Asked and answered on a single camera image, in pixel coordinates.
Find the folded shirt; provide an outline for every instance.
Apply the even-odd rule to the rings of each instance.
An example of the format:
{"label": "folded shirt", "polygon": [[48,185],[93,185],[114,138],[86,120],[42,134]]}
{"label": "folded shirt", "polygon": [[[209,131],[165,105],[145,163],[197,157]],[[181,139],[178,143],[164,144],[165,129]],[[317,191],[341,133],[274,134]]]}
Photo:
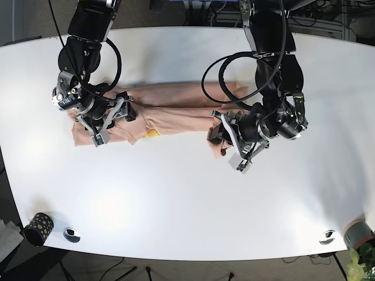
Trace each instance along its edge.
{"label": "folded shirt", "polygon": [[[226,86],[236,97],[241,98],[248,94],[248,88],[238,83],[227,83]],[[205,88],[211,97],[228,100],[220,85],[207,84]],[[155,85],[111,91],[105,96],[115,98],[116,94],[123,91],[133,97],[134,102],[131,105],[137,112],[137,118],[132,122],[127,122],[124,118],[115,119],[114,127],[108,130],[110,142],[128,141],[134,144],[145,136],[208,132],[211,127],[220,123],[220,120],[211,115],[213,110],[244,113],[244,110],[235,104],[221,105],[209,100],[203,94],[200,84]],[[68,114],[75,120],[74,111],[69,111]],[[79,122],[74,122],[72,133],[76,146],[92,144],[89,131],[85,131]],[[225,155],[225,150],[229,147],[225,142],[219,145],[209,142],[209,145],[215,157]]]}

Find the green leaf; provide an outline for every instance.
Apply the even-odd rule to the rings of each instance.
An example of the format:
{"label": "green leaf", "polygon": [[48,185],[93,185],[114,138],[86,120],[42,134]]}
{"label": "green leaf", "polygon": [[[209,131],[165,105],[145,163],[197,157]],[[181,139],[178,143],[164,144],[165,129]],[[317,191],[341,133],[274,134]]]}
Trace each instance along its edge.
{"label": "green leaf", "polygon": [[373,247],[370,243],[363,243],[361,247],[359,247],[359,254],[366,259],[369,253],[371,253],[373,250]]}
{"label": "green leaf", "polygon": [[351,248],[349,250],[349,256],[350,256],[350,259],[352,260],[352,263],[358,263],[359,262],[359,255],[358,255],[357,251],[354,250],[353,248]]}
{"label": "green leaf", "polygon": [[358,263],[350,263],[346,266],[348,281],[361,281],[364,270]]}

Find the gray floor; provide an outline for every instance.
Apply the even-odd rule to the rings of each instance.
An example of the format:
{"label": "gray floor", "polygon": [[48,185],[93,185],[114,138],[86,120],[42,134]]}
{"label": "gray floor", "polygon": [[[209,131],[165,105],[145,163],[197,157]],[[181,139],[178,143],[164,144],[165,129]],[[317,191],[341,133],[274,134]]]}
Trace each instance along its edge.
{"label": "gray floor", "polygon": [[[52,0],[52,7],[61,34],[67,34],[70,20],[76,10],[77,0]],[[47,0],[24,0],[23,36],[57,36]],[[185,8],[182,2],[165,2],[160,13],[149,11],[148,0],[122,0],[113,24],[117,28],[146,26],[182,26]]]}
{"label": "gray floor", "polygon": [[[76,0],[52,0],[62,34],[66,34],[76,3]],[[160,14],[152,14],[148,11],[148,0],[122,0],[114,28],[180,26],[184,21],[185,10],[181,2],[167,2]],[[46,0],[27,0],[24,2],[23,26],[24,37],[57,35]],[[2,167],[3,163],[0,157],[0,169]],[[0,176],[0,218],[5,222],[12,220],[19,223],[6,174]],[[26,261],[38,252],[45,251],[45,249],[34,248],[23,241],[18,253],[9,265],[9,269]],[[344,266],[349,263],[347,252],[340,252],[337,255]],[[105,270],[120,260],[119,257],[70,252],[63,259],[63,263],[77,281],[98,281]],[[138,269],[125,280],[148,280],[145,271],[146,266],[152,268],[153,281],[226,281],[230,272],[235,274],[233,281],[344,280],[333,258],[332,260],[323,258],[311,260],[307,256],[301,257],[290,264],[284,263],[282,259],[239,262],[177,262],[126,258],[120,266],[111,270],[103,280],[115,280],[132,266],[137,266]],[[61,269],[55,266],[42,280],[60,281],[65,280],[65,278]]]}

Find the metal bracket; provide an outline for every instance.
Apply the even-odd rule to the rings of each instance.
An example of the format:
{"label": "metal bracket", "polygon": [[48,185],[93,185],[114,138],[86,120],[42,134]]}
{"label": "metal bracket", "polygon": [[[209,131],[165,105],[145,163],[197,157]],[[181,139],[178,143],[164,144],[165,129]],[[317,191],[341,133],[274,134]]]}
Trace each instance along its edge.
{"label": "metal bracket", "polygon": [[103,125],[100,127],[98,133],[95,133],[94,128],[92,128],[83,118],[81,114],[76,116],[76,119],[90,132],[90,138],[93,141],[93,144],[98,147],[103,144],[107,144],[110,141],[110,134],[107,131],[107,127],[112,123],[114,118],[119,118],[118,116],[125,116],[125,113],[122,112],[121,106],[124,102],[132,100],[131,97],[127,101],[125,98],[120,97],[117,99],[116,105],[111,109],[108,116],[105,118]]}
{"label": "metal bracket", "polygon": [[[219,112],[213,111],[212,115],[216,118],[219,117]],[[226,114],[220,114],[220,119],[223,123],[225,130],[228,132],[231,142],[234,146],[235,153],[232,158],[229,160],[229,164],[235,170],[242,172],[245,174],[251,166],[251,160],[257,156],[263,149],[268,148],[270,143],[266,139],[260,140],[260,145],[256,148],[255,151],[252,152],[250,157],[246,157],[247,153],[250,151],[250,147],[246,144],[240,143],[238,141],[237,133],[232,128],[232,120]]]}
{"label": "metal bracket", "polygon": [[250,30],[250,18],[252,17],[254,12],[254,4],[251,0],[240,0],[240,11],[247,41],[250,44],[251,51],[253,51],[254,56],[257,56],[257,45],[255,45],[255,40]]}
{"label": "metal bracket", "polygon": [[124,99],[125,106],[121,107],[120,110],[116,113],[115,118],[122,118],[125,117],[125,119],[129,116],[130,112],[130,102],[133,101],[133,97],[130,95],[127,95]]}
{"label": "metal bracket", "polygon": [[295,116],[298,123],[304,128],[307,128],[307,121],[305,118],[305,97],[302,92],[290,93],[294,101]]}

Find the chair leg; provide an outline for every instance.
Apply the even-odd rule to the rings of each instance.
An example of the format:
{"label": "chair leg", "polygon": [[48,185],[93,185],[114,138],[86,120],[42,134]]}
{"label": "chair leg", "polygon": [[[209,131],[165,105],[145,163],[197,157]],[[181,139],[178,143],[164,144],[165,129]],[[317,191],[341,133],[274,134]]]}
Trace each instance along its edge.
{"label": "chair leg", "polygon": [[151,278],[151,268],[149,268],[148,266],[146,267],[146,271],[147,271],[147,274],[148,274],[148,279],[149,281],[152,281],[152,278]]}
{"label": "chair leg", "polygon": [[231,281],[233,277],[234,277],[233,272],[229,273],[229,279],[228,279],[228,281]]}

